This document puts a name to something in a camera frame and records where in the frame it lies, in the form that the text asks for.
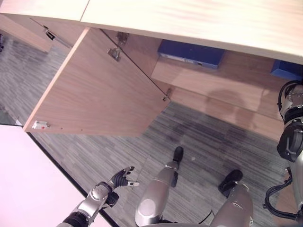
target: robot finger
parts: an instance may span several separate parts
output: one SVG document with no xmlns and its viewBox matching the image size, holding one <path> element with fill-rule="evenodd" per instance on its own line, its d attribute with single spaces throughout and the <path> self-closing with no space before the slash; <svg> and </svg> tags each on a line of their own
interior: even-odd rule
<svg viewBox="0 0 303 227">
<path fill-rule="evenodd" d="M 128 181 L 127 182 L 127 186 L 136 187 L 139 185 L 140 185 L 140 182 L 138 182 L 138 181 Z"/>
<path fill-rule="evenodd" d="M 134 166 L 126 167 L 125 169 L 123 169 L 123 172 L 124 172 L 123 176 L 131 174 L 131 171 L 133 171 L 133 170 L 134 170 Z"/>
</svg>

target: wooden desk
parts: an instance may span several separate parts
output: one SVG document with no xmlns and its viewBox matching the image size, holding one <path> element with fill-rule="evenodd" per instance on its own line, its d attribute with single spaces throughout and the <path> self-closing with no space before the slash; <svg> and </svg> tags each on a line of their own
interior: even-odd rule
<svg viewBox="0 0 303 227">
<path fill-rule="evenodd" d="M 82 22 L 303 64 L 301 0 L 4 0 L 0 13 Z"/>
<path fill-rule="evenodd" d="M 300 0 L 129 0 L 127 4 L 123 0 L 78 0 L 65 1 L 63 5 L 48 0 L 31 0 L 26 3 L 21 0 L 4 0 L 0 12 L 31 17 L 46 25 L 50 22 L 57 23 L 58 31 L 78 26 L 75 29 L 77 32 L 71 30 L 66 36 L 67 39 L 72 39 L 72 44 L 77 43 L 68 56 L 70 61 L 62 65 L 28 119 L 25 126 L 28 131 L 36 131 L 31 128 L 35 120 L 47 120 L 52 125 L 47 129 L 49 132 L 103 135 L 118 135 L 121 132 L 121 135 L 137 135 L 166 106 L 163 105 L 162 98 L 171 88 L 173 92 L 168 96 L 175 102 L 278 140 L 283 122 L 277 111 L 276 100 L 286 80 L 271 76 L 269 72 L 274 58 L 303 63 L 301 9 L 303 2 Z M 102 33 L 99 35 L 106 45 L 100 48 L 100 44 L 95 44 L 95 48 L 99 48 L 102 54 L 93 55 L 93 50 L 89 54 L 89 51 L 82 48 L 83 45 L 88 48 L 94 45 L 88 45 L 92 36 L 86 34 L 96 34 L 96 29 L 82 33 L 84 25 L 112 29 L 104 31 L 106 36 Z M 144 74 L 139 76 L 139 72 L 129 70 L 132 67 L 130 61 L 128 66 L 124 64 L 125 68 L 121 68 L 121 64 L 108 59 L 110 57 L 106 51 L 118 45 L 115 31 L 131 33 L 127 44 L 120 46 L 123 50 L 121 55 L 127 58 L 124 56 L 126 53 L 148 76 L 147 80 L 140 81 L 139 78 L 144 77 Z M 157 48 L 162 38 L 231 51 L 225 53 L 219 69 L 211 71 L 173 60 L 158 60 Z M 87 61 L 89 69 L 83 65 L 76 72 L 71 66 L 79 66 L 75 62 L 81 63 L 81 58 L 91 59 Z M 104 66 L 104 74 L 100 73 L 102 62 L 108 62 L 108 67 Z M 123 75 L 117 74 L 114 69 L 117 67 Z M 118 75 L 121 76 L 120 81 L 115 80 Z M 129 84 L 128 88 L 120 89 L 127 95 L 115 92 L 122 86 L 120 82 L 124 77 L 125 84 L 135 84 L 134 87 Z M 86 78 L 92 79 L 94 85 L 84 86 Z M 70 86 L 61 86 L 62 81 L 70 81 Z M 100 90 L 97 84 L 101 81 L 114 90 Z M 65 100 L 58 99 L 58 88 L 61 89 L 61 95 L 65 95 Z M 100 97 L 106 97 L 110 109 L 102 109 Z M 133 108 L 142 110 L 147 118 L 132 117 L 131 108 L 125 111 L 125 103 L 133 103 Z M 116 114 L 122 109 L 125 111 L 123 114 Z M 85 110 L 89 110 L 90 114 L 85 115 Z"/>
</svg>

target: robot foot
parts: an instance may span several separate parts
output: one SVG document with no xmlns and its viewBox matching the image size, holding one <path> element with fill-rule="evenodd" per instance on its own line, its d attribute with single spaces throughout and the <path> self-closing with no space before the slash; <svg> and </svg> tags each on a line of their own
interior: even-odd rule
<svg viewBox="0 0 303 227">
<path fill-rule="evenodd" d="M 226 178 L 218 186 L 218 190 L 228 198 L 233 187 L 236 186 L 236 182 L 240 181 L 243 177 L 243 173 L 239 169 L 232 170 Z"/>
<path fill-rule="evenodd" d="M 180 162 L 182 161 L 183 153 L 184 153 L 183 147 L 179 146 L 175 149 L 173 161 L 177 162 L 178 165 L 180 165 Z"/>
<path fill-rule="evenodd" d="M 183 147 L 179 146 L 175 149 L 173 161 L 178 163 L 178 168 L 179 168 L 180 162 L 182 161 L 183 153 L 184 153 Z M 174 179 L 171 182 L 171 187 L 173 187 L 173 188 L 176 187 L 177 181 L 178 181 L 178 173 L 175 172 Z"/>
</svg>

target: silver robot leg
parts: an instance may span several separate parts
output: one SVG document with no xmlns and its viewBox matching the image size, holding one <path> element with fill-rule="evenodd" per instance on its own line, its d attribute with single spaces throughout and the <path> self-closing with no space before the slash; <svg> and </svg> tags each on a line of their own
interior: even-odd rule
<svg viewBox="0 0 303 227">
<path fill-rule="evenodd" d="M 219 209 L 210 226 L 249 227 L 253 223 L 253 205 L 249 189 L 243 184 L 235 186 L 227 201 Z"/>
<path fill-rule="evenodd" d="M 176 180 L 177 169 L 177 162 L 169 162 L 150 182 L 136 209 L 135 222 L 138 226 L 155 224 L 161 220 L 169 188 Z"/>
</svg>

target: metal hinge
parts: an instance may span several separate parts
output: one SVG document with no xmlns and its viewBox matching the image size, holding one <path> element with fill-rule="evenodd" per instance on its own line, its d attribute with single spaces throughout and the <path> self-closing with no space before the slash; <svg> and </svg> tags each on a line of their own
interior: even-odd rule
<svg viewBox="0 0 303 227">
<path fill-rule="evenodd" d="M 116 39 L 118 40 L 118 46 L 123 46 L 126 44 L 129 33 L 117 32 Z"/>
<path fill-rule="evenodd" d="M 164 96 L 163 99 L 162 99 L 164 102 L 169 98 L 171 92 L 172 92 L 172 91 L 171 91 L 171 88 L 169 88 L 169 89 L 167 90 L 167 92 L 165 93 L 165 96 Z"/>
<path fill-rule="evenodd" d="M 120 47 L 126 44 L 128 36 L 129 33 L 117 32 L 116 39 L 118 40 L 118 44 L 117 44 L 118 47 L 110 48 L 107 51 L 107 53 L 116 61 L 120 61 L 120 52 L 121 52 Z"/>
</svg>

